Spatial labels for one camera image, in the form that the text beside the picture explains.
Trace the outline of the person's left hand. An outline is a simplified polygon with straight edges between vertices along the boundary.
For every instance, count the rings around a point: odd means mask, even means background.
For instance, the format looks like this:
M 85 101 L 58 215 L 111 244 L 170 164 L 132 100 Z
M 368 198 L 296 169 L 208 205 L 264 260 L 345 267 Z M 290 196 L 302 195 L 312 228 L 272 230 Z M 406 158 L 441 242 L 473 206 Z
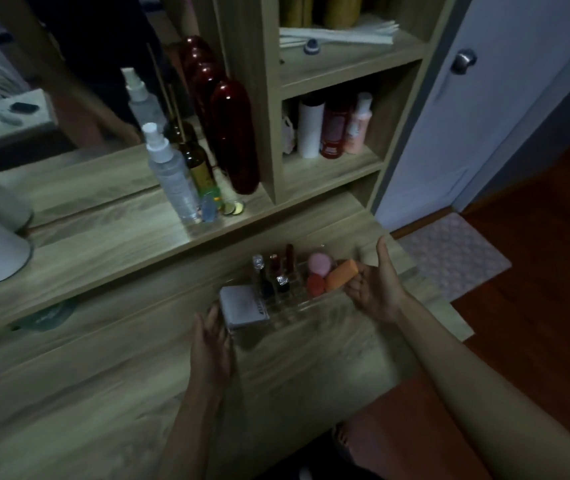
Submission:
M 233 373 L 232 347 L 196 343 L 196 315 L 190 352 L 188 388 L 203 397 L 222 396 Z

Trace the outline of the person's right hand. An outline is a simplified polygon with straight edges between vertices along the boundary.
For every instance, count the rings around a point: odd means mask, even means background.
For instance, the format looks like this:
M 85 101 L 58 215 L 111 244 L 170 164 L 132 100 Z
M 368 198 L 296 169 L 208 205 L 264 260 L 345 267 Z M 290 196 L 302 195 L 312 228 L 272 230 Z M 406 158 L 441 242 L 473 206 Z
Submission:
M 344 285 L 345 293 L 369 317 L 395 323 L 407 298 L 392 262 L 392 276 L 381 276 L 377 266 L 356 261 L 359 274 Z

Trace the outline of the clear acrylic makeup organizer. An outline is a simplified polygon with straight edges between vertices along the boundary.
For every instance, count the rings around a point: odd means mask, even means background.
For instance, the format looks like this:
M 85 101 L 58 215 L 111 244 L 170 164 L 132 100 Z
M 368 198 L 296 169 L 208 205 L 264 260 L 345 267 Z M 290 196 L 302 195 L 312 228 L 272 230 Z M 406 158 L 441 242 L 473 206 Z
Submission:
M 259 295 L 251 259 L 249 279 L 244 283 L 227 284 L 225 286 L 242 284 L 253 285 L 255 291 L 257 291 L 260 299 L 265 305 L 269 320 L 267 322 L 253 324 L 230 332 L 237 332 L 248 328 L 275 327 L 283 322 L 303 317 L 303 314 L 306 312 L 313 312 L 319 308 L 328 307 L 332 300 L 338 296 L 344 286 L 331 292 L 325 292 L 317 298 L 310 298 L 307 295 L 305 284 L 307 277 L 310 275 L 310 272 L 307 269 L 307 259 L 310 254 L 314 252 L 325 252 L 329 254 L 329 256 L 334 260 L 334 268 L 343 261 L 352 259 L 347 258 L 337 261 L 330 254 L 328 247 L 324 245 L 315 248 L 299 248 L 292 242 L 287 243 L 283 249 L 278 252 L 273 252 L 271 254 L 262 253 L 261 255 L 263 256 L 265 263 L 265 274 L 267 281 L 270 283 L 269 285 L 265 283 L 265 298 L 262 298 Z M 284 273 L 289 275 L 291 284 L 291 295 L 285 299 L 278 297 L 275 280 L 276 276 Z

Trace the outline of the person's right forearm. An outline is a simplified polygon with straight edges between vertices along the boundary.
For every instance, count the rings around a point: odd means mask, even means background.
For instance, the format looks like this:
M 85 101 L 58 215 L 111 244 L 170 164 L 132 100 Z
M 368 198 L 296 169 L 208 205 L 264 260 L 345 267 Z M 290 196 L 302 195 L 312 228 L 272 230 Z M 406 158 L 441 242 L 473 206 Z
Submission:
M 411 349 L 497 480 L 570 480 L 570 432 L 491 368 L 415 298 L 387 298 Z

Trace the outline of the person's left forearm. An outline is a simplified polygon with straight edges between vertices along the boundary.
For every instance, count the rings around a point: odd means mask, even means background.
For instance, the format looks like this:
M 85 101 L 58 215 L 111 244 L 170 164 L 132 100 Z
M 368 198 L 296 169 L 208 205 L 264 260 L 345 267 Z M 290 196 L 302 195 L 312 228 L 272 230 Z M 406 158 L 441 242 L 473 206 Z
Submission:
M 211 437 L 224 390 L 189 386 L 153 480 L 205 480 Z

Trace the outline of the orange makeup sponge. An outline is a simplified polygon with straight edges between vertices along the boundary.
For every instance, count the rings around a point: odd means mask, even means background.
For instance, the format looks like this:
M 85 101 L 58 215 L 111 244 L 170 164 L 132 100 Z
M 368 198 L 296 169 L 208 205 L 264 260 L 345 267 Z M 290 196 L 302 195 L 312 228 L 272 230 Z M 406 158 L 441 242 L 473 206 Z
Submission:
M 354 259 L 347 259 L 337 265 L 325 277 L 325 290 L 331 292 L 343 287 L 359 274 L 359 267 Z

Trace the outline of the light patterned floor mat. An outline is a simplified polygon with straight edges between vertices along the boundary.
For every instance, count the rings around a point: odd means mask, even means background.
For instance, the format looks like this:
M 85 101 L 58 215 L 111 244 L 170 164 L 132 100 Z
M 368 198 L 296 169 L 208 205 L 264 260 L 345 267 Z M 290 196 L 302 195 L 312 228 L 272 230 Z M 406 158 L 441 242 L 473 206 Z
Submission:
M 479 231 L 454 212 L 401 237 L 399 243 L 449 302 L 512 266 Z

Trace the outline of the pink bottle with white cap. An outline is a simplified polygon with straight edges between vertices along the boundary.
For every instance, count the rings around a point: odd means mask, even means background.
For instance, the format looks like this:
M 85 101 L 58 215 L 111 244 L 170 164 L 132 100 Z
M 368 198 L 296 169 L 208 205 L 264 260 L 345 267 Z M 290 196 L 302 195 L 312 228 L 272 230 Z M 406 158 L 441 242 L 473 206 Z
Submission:
M 371 93 L 361 92 L 357 95 L 355 110 L 346 128 L 345 152 L 348 154 L 358 154 L 364 148 L 364 140 L 373 115 L 372 101 Z

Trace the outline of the red bottle with black cap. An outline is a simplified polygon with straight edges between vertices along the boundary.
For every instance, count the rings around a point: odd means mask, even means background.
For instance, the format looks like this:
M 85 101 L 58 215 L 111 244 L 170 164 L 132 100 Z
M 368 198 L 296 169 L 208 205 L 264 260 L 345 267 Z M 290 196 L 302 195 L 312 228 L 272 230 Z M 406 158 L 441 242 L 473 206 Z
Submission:
M 328 160 L 340 158 L 345 151 L 346 129 L 354 97 L 332 96 L 326 101 L 321 127 L 320 154 Z

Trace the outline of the white cylindrical bottle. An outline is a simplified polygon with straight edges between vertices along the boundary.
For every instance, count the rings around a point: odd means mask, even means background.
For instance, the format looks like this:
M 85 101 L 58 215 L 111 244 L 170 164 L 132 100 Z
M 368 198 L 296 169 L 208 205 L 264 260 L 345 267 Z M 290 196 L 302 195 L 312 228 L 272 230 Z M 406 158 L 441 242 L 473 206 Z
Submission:
M 301 96 L 298 104 L 297 148 L 304 159 L 320 155 L 326 99 L 321 91 Z

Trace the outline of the clear spray bottle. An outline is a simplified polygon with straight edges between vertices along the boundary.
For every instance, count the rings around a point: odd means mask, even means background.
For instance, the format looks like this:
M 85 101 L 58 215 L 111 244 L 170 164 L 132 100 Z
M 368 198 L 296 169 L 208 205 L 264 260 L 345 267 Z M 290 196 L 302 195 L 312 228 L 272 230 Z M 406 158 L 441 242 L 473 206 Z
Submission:
M 142 126 L 149 167 L 180 220 L 186 225 L 202 222 L 196 187 L 183 154 L 161 133 L 156 123 Z

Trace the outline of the tall dark red bottle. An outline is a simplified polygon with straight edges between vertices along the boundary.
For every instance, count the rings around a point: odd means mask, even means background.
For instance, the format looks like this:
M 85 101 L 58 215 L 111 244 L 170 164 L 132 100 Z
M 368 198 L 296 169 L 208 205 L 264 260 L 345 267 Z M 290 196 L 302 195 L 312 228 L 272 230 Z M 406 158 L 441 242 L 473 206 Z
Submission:
M 237 194 L 253 194 L 260 183 L 250 99 L 237 80 L 223 78 L 209 100 L 219 164 Z

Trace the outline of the wooden shelf unit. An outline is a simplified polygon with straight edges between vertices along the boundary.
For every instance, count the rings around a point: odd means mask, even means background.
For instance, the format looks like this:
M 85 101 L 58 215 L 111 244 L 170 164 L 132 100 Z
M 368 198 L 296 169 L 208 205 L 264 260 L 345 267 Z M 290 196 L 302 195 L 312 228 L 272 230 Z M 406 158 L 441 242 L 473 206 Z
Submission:
M 375 213 L 415 124 L 420 91 L 459 2 L 371 0 L 400 30 L 388 48 L 329 44 L 309 56 L 279 47 L 279 0 L 213 0 L 226 69 L 249 93 L 263 187 L 276 205 L 292 205 L 347 185 Z M 373 117 L 365 149 L 337 160 L 283 157 L 282 103 L 319 89 L 369 91 Z

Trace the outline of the yellow bottle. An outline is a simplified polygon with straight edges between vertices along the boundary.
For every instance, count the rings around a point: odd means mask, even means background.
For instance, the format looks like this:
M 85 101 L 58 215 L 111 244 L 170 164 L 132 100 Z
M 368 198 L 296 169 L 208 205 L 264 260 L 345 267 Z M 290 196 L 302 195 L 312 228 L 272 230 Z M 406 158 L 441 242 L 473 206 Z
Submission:
M 363 0 L 323 0 L 322 23 L 328 29 L 349 29 L 357 23 Z
M 279 0 L 280 27 L 312 27 L 313 5 L 314 0 Z

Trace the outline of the wall mirror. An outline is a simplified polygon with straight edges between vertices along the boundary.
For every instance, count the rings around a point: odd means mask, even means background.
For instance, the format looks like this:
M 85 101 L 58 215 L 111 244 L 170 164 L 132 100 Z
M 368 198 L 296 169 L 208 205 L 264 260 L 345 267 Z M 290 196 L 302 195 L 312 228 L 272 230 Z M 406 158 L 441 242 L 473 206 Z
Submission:
M 182 117 L 195 116 L 180 46 L 162 44 L 141 0 L 0 0 L 0 25 L 59 104 L 61 126 L 78 147 L 105 138 L 141 144 L 122 68 L 134 69 L 166 109 L 157 66 L 175 83 Z

